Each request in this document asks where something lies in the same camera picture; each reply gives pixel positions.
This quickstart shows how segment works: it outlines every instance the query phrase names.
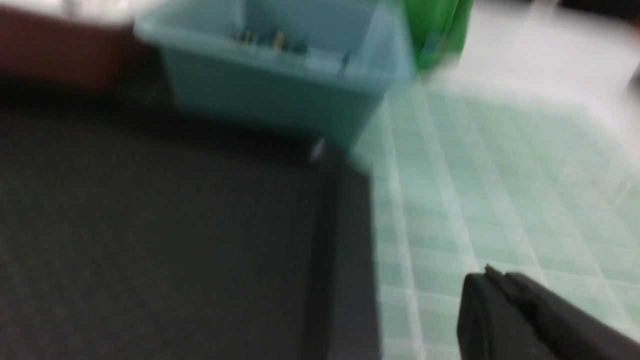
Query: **green cutting mat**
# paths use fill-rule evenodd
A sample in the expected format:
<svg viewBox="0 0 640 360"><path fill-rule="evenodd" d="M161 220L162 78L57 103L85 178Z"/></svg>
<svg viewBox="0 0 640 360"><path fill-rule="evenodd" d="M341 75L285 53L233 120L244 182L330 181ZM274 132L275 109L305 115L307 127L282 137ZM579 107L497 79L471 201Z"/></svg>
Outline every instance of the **green cutting mat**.
<svg viewBox="0 0 640 360"><path fill-rule="evenodd" d="M569 106L391 95L354 155L374 173L385 360L459 359L466 273L520 271L640 334L640 182Z"/></svg>

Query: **brown object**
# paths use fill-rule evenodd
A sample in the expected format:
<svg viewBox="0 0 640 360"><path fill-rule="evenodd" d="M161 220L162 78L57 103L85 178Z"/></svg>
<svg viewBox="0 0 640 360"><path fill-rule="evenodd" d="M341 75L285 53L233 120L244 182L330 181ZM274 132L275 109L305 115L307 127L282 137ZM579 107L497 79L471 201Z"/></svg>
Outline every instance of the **brown object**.
<svg viewBox="0 0 640 360"><path fill-rule="evenodd" d="M18 78L108 91L140 58L133 24L81 24L0 6L0 72Z"/></svg>

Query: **white surface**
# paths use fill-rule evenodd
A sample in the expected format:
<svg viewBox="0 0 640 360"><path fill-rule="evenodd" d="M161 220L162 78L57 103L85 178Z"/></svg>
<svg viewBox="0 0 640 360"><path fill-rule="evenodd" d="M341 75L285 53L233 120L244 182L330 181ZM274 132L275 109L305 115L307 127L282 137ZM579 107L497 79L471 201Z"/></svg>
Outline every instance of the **white surface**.
<svg viewBox="0 0 640 360"><path fill-rule="evenodd" d="M586 119L597 119L640 158L640 94L627 88L639 63L640 30L622 22L478 0L459 64L430 80L434 86L579 104L594 115Z"/></svg>
<svg viewBox="0 0 640 360"><path fill-rule="evenodd" d="M77 14L63 11L65 0L0 0L0 5L73 22L100 26L130 25L133 18L165 0L72 0L79 4Z"/></svg>

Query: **light blue plastic bin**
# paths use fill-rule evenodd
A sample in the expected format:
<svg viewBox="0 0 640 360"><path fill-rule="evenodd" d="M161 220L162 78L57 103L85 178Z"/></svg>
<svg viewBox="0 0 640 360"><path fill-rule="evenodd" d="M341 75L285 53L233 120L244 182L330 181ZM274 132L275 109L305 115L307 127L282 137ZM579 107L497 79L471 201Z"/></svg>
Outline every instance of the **light blue plastic bin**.
<svg viewBox="0 0 640 360"><path fill-rule="evenodd" d="M173 0L138 19L161 48L176 105L351 146L385 92L415 70L404 10L372 0ZM280 30L307 55L242 44L229 29ZM349 62L343 66L344 56Z"/></svg>

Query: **green cloth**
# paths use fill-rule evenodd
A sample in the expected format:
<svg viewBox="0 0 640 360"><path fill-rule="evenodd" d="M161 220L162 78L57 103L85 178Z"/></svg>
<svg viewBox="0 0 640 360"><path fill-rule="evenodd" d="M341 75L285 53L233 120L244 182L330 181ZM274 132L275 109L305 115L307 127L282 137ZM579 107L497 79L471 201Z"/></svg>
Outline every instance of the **green cloth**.
<svg viewBox="0 0 640 360"><path fill-rule="evenodd" d="M473 0L403 0L418 70L431 70L448 55L460 55Z"/></svg>

